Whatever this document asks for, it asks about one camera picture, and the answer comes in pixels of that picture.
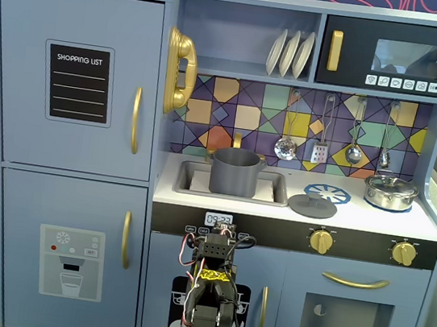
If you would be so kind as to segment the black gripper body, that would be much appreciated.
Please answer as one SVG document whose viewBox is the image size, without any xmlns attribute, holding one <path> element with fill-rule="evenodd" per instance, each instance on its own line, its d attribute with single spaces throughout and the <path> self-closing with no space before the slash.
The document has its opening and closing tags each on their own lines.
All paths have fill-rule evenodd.
<svg viewBox="0 0 437 327">
<path fill-rule="evenodd" d="M 197 236 L 192 268 L 198 269 L 203 260 L 205 269 L 235 274 L 237 268 L 233 260 L 236 243 L 237 240 L 227 234 L 208 233 Z"/>
</svg>

